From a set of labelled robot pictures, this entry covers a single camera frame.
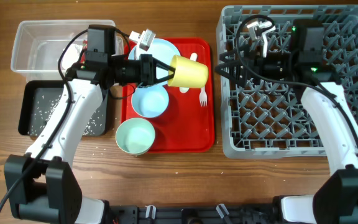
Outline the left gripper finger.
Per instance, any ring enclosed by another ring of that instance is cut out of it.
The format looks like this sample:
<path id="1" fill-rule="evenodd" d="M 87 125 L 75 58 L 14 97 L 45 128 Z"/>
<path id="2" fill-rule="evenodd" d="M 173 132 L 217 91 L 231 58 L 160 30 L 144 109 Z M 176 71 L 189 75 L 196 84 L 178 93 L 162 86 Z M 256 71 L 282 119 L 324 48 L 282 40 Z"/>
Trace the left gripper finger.
<path id="1" fill-rule="evenodd" d="M 158 77 L 157 74 L 154 74 L 153 76 L 153 83 L 152 85 L 165 85 L 167 84 L 168 80 L 172 79 L 174 77 L 174 74 L 167 74 L 163 75 L 162 77 Z"/>
<path id="2" fill-rule="evenodd" d="M 166 63 L 163 63 L 156 58 L 152 58 L 152 63 L 155 68 L 161 68 L 164 70 L 175 70 L 175 68 L 173 68 L 172 66 L 167 65 Z"/>

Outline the light blue plate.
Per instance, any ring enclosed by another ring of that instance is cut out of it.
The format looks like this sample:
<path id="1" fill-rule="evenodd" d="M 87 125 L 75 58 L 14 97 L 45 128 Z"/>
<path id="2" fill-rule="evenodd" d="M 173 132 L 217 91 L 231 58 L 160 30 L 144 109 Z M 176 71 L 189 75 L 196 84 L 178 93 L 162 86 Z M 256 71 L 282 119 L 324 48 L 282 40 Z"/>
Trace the light blue plate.
<path id="1" fill-rule="evenodd" d="M 150 54 L 153 58 L 170 65 L 174 55 L 181 55 L 180 51 L 169 41 L 156 38 L 147 51 L 139 49 L 140 54 Z"/>

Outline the light blue small bowl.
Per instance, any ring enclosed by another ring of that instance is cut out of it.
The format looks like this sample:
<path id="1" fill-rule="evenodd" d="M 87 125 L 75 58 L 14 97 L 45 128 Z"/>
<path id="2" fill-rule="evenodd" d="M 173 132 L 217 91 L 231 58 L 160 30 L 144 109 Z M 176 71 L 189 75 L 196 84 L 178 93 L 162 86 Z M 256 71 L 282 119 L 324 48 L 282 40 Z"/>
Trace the light blue small bowl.
<path id="1" fill-rule="evenodd" d="M 169 104 L 167 90 L 161 86 L 137 88 L 131 98 L 134 111 L 145 118 L 156 118 L 163 114 Z"/>

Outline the yellow plastic cup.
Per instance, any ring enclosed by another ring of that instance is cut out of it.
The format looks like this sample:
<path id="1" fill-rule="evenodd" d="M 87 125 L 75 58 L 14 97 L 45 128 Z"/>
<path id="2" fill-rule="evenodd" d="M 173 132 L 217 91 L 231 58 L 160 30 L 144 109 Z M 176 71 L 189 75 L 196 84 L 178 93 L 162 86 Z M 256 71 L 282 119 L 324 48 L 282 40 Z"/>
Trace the yellow plastic cup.
<path id="1" fill-rule="evenodd" d="M 202 88 L 208 81 L 209 69 L 202 63 L 174 55 L 170 66 L 175 69 L 169 72 L 173 75 L 173 78 L 167 80 L 170 87 Z"/>

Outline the white plastic spoon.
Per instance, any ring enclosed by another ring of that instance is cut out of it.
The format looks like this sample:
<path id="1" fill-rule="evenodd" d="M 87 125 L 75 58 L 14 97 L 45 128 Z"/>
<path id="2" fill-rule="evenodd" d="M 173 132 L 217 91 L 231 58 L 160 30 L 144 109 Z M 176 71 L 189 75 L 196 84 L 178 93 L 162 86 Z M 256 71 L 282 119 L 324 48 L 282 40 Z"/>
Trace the white plastic spoon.
<path id="1" fill-rule="evenodd" d="M 197 58 L 198 58 L 198 54 L 196 52 L 193 52 L 190 55 L 190 60 L 192 60 L 192 61 L 197 61 Z M 189 88 L 187 88 L 187 87 L 180 87 L 180 92 L 181 93 L 187 93 L 188 90 L 189 90 Z"/>

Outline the mint green bowl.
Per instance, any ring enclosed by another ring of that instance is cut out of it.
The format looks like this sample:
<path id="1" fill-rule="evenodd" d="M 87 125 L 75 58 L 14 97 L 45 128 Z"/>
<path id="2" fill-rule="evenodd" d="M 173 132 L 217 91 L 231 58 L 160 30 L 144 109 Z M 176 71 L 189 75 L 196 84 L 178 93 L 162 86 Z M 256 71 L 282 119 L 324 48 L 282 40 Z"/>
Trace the mint green bowl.
<path id="1" fill-rule="evenodd" d="M 145 154 L 155 141 L 155 129 L 143 118 L 131 118 L 119 125 L 116 131 L 118 147 L 133 156 Z"/>

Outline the food scraps and rice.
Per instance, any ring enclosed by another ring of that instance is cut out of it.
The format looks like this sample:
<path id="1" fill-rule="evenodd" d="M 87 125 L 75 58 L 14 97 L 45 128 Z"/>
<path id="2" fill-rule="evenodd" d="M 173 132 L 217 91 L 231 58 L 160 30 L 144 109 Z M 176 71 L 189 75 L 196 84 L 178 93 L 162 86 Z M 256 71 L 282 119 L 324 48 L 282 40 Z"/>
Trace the food scraps and rice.
<path id="1" fill-rule="evenodd" d="M 32 106 L 30 107 L 29 124 L 24 128 L 24 134 L 38 136 L 46 126 L 61 98 L 61 88 L 38 88 L 35 90 Z M 108 99 L 92 114 L 85 127 L 84 136 L 100 136 L 106 130 Z"/>

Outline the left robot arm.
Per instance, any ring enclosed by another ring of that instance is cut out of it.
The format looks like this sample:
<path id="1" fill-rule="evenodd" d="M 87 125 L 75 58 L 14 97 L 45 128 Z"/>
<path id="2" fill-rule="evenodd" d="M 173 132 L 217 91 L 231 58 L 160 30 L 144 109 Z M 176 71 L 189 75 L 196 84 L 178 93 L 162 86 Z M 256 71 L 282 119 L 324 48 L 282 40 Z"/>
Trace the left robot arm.
<path id="1" fill-rule="evenodd" d="M 109 202 L 85 197 L 71 169 L 77 146 L 104 91 L 115 84 L 149 87 L 161 82 L 156 70 L 172 79 L 175 67 L 143 54 L 129 60 L 115 51 L 113 26 L 90 25 L 87 47 L 78 60 L 60 72 L 64 87 L 60 101 L 37 140 L 21 156 L 4 165 L 8 204 L 13 217 L 45 223 L 108 223 Z"/>

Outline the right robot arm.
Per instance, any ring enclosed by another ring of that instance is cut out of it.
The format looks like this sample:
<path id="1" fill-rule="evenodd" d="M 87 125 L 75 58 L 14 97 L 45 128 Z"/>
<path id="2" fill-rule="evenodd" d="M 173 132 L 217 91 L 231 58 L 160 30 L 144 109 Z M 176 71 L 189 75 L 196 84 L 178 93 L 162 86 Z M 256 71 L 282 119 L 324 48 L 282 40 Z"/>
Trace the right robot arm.
<path id="1" fill-rule="evenodd" d="M 260 55 L 234 38 L 234 48 L 220 55 L 215 71 L 245 86 L 255 81 L 293 88 L 319 134 L 330 176 L 313 195 L 275 198 L 277 216 L 288 223 L 358 223 L 358 125 L 346 102 L 337 71 L 322 62 L 324 26 L 314 19 L 296 19 L 289 53 Z"/>

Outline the grey dishwasher rack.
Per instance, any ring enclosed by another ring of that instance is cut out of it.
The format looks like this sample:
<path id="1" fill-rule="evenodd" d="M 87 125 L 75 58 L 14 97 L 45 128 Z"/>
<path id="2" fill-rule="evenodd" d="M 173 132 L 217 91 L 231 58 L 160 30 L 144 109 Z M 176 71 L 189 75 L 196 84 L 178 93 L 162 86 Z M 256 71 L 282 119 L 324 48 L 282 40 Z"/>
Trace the grey dishwasher rack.
<path id="1" fill-rule="evenodd" d="M 222 9 L 216 28 L 218 54 L 231 51 L 239 24 L 262 14 L 275 22 L 268 51 L 285 53 L 295 19 L 316 19 L 325 29 L 323 62 L 332 65 L 358 124 L 358 5 L 237 5 Z M 325 154 L 309 114 L 292 89 L 247 80 L 221 80 L 223 151 L 231 159 L 278 159 Z"/>

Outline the black waste tray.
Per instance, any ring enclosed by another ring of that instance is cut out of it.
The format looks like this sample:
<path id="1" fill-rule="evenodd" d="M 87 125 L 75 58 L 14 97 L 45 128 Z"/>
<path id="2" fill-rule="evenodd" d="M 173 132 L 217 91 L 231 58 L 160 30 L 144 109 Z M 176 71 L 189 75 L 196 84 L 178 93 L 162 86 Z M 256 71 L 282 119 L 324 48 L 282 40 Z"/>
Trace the black waste tray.
<path id="1" fill-rule="evenodd" d="M 23 136 L 39 136 L 62 96 L 63 82 L 32 80 L 25 86 L 18 132 Z M 85 127 L 85 136 L 104 135 L 110 126 L 109 97 L 95 110 Z"/>

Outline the clear plastic waste bin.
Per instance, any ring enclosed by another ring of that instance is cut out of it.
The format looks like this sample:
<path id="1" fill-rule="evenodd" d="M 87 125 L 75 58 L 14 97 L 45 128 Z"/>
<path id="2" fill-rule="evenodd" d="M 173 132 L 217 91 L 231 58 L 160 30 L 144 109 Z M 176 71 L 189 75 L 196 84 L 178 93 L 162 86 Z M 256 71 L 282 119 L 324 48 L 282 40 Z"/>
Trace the clear plastic waste bin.
<path id="1" fill-rule="evenodd" d="M 58 59 L 75 35 L 91 24 L 114 26 L 106 19 L 22 21 L 12 48 L 11 70 L 32 80 L 60 80 Z"/>

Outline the white plastic fork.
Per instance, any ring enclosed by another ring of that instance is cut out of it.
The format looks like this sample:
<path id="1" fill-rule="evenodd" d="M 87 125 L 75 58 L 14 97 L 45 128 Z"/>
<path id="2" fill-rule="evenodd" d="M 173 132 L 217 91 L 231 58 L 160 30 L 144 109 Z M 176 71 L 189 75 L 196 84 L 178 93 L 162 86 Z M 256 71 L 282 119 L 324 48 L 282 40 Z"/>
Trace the white plastic fork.
<path id="1" fill-rule="evenodd" d="M 201 92 L 199 95 L 200 105 L 201 106 L 207 106 L 208 105 L 208 96 L 205 90 L 205 87 L 201 88 Z"/>

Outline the red serving tray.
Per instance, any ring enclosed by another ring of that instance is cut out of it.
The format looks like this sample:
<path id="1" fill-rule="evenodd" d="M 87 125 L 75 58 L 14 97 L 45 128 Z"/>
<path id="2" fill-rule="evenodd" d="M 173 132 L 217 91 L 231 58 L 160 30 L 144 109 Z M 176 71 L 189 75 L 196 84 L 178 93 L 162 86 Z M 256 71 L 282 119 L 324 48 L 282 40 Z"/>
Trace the red serving tray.
<path id="1" fill-rule="evenodd" d="M 205 90 L 207 106 L 201 106 L 200 89 L 191 89 L 180 93 L 179 88 L 164 86 L 169 95 L 169 104 L 165 112 L 156 118 L 144 118 L 154 127 L 156 135 L 149 153 L 191 153 L 208 151 L 214 144 L 214 106 L 213 73 L 211 71 L 211 48 L 200 38 L 166 38 L 180 52 L 189 58 L 197 53 L 197 62 L 205 64 L 209 70 Z M 127 119 L 141 118 L 131 105 L 131 97 L 121 102 L 121 123 Z"/>

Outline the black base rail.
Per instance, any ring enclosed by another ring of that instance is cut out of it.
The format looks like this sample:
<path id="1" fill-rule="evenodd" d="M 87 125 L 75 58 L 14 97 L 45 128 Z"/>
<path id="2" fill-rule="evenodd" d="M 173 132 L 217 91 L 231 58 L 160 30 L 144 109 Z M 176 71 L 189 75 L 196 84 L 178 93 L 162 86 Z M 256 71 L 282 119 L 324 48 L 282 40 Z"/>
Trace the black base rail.
<path id="1" fill-rule="evenodd" d="M 251 204 L 242 206 L 216 205 L 214 207 L 137 207 L 111 206 L 104 210 L 96 223 L 288 223 L 278 206 Z"/>

